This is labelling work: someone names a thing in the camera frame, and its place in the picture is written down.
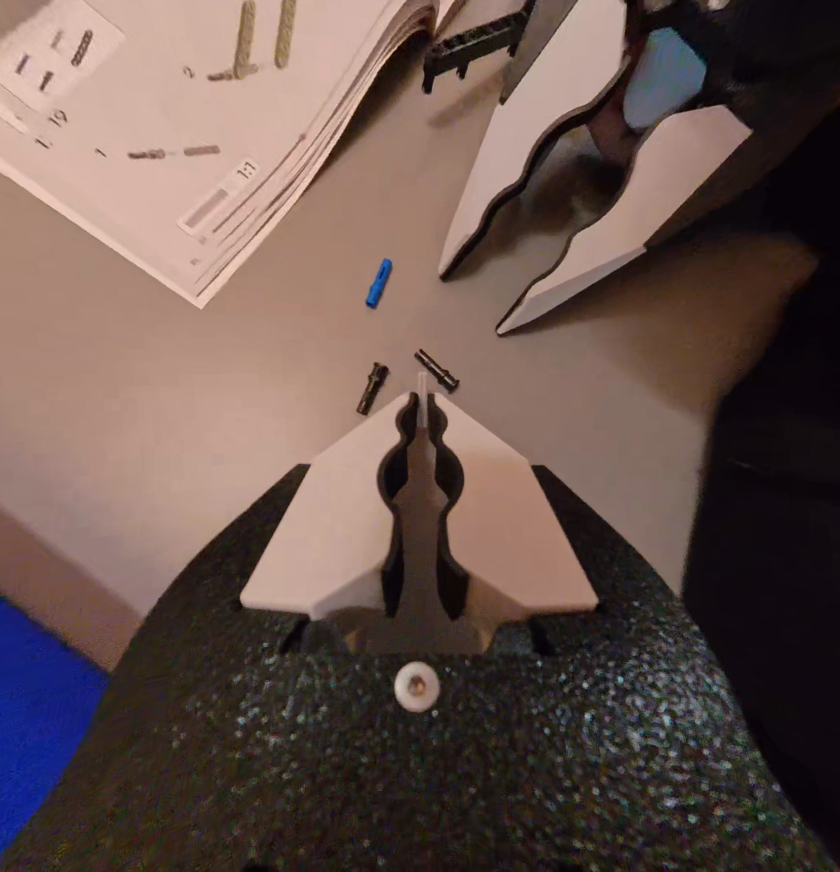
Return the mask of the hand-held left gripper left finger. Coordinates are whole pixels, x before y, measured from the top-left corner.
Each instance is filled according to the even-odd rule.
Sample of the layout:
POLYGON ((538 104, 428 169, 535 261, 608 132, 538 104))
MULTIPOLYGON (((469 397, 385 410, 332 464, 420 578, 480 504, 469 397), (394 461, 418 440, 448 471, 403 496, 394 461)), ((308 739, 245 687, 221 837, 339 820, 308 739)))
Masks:
POLYGON ((313 459, 240 594, 244 609, 393 625, 404 592, 404 518, 418 395, 404 393, 313 459))

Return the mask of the open instruction booklet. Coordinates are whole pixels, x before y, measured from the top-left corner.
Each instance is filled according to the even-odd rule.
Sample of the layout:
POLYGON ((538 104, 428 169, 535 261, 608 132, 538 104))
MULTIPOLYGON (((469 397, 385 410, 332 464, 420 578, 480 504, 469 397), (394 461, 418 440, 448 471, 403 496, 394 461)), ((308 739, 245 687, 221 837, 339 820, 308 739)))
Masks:
POLYGON ((202 309, 452 1, 0 1, 0 174, 202 309))

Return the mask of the blue plastic bin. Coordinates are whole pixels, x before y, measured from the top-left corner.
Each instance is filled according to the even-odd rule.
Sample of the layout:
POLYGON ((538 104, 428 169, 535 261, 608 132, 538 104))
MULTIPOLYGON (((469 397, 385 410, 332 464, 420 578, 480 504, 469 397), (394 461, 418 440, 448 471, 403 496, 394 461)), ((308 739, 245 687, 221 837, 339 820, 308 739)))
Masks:
POLYGON ((0 855, 57 785, 108 681, 0 595, 0 855))

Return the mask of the small black connector pin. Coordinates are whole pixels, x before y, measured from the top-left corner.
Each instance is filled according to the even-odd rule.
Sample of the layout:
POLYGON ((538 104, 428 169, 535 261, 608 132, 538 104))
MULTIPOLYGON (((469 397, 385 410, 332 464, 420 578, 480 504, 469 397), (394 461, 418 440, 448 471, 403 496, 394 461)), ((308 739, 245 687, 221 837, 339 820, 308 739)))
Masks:
POLYGON ((459 379, 444 366, 437 363, 424 349, 418 349, 414 357, 448 394, 452 394, 458 389, 460 385, 459 379))
POLYGON ((357 414, 367 416, 370 413, 372 405, 375 403, 378 393, 381 391, 389 373, 390 369, 387 365, 380 362, 375 362, 372 365, 367 385, 362 392, 356 408, 357 414))

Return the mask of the small pale grey pin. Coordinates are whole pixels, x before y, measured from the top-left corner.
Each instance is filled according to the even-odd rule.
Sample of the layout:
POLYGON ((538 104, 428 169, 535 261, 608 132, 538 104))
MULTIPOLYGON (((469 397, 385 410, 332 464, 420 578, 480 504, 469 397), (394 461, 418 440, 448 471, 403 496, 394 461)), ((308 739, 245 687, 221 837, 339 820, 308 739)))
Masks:
POLYGON ((418 469, 425 468, 434 458, 434 451, 429 436, 428 399, 429 374, 426 369, 420 369, 417 374, 416 392, 418 406, 416 413, 416 431, 414 442, 415 465, 418 469))

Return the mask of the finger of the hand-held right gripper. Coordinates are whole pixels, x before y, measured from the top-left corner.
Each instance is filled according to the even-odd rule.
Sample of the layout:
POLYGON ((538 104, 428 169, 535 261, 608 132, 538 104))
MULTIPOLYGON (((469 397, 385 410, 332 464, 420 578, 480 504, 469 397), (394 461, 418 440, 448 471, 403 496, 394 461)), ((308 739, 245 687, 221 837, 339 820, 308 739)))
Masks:
POLYGON ((723 104, 673 114, 642 138, 610 208, 578 231, 496 327, 503 336, 544 316, 643 255, 651 237, 752 135, 723 104))
POLYGON ((548 140, 579 125, 626 68, 628 4, 537 2, 448 230, 446 280, 520 193, 548 140))

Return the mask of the small blue connector pin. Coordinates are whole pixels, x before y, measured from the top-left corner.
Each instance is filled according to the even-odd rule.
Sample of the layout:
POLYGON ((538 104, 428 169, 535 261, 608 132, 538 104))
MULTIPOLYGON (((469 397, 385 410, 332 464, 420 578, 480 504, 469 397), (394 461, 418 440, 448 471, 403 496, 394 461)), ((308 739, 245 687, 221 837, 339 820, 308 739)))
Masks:
POLYGON ((370 289, 364 299, 364 304, 368 309, 374 311, 378 308, 382 299, 383 292, 389 282, 392 269, 392 260, 390 258, 383 258, 371 282, 370 289))

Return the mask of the grey desk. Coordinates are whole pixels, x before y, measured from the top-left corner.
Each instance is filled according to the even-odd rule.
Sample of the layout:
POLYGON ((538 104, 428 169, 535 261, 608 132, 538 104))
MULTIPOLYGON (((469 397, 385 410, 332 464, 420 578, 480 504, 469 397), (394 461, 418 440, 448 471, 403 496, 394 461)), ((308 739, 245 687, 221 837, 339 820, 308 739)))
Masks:
POLYGON ((558 153, 439 282, 501 58, 426 96, 424 43, 389 60, 326 168, 203 310, 0 176, 0 592, 107 669, 209 540, 356 426, 372 363, 390 367, 380 407, 414 386, 419 348, 461 380, 461 408, 679 593, 716 403, 817 258, 789 235, 697 230, 497 337, 559 252, 558 153))

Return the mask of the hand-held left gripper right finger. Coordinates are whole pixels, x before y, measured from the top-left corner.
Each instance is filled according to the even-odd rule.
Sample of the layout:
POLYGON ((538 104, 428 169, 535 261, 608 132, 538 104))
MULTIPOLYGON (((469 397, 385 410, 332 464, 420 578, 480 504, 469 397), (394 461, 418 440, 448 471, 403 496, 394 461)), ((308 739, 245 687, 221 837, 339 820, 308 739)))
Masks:
POLYGON ((529 461, 441 394, 428 396, 445 614, 490 644, 505 625, 594 611, 600 599, 529 461))

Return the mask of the person's dark clothing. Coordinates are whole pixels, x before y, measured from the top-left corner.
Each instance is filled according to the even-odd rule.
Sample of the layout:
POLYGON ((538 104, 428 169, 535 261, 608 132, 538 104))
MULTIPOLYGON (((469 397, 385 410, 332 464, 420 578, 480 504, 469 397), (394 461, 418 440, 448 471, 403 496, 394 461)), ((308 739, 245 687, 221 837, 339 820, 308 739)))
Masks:
POLYGON ((683 597, 796 810, 840 865, 840 107, 763 222, 818 256, 721 399, 683 597))

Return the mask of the black beam with pins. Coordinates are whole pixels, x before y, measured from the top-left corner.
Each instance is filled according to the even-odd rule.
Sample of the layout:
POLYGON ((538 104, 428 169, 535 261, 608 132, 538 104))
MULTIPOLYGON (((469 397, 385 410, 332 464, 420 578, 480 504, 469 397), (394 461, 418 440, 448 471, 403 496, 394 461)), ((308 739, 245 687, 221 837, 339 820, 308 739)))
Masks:
POLYGON ((436 79, 449 71, 464 79, 471 63, 499 50, 513 58, 534 6, 535 1, 526 1, 514 12, 434 43, 424 58, 423 93, 431 94, 436 79))

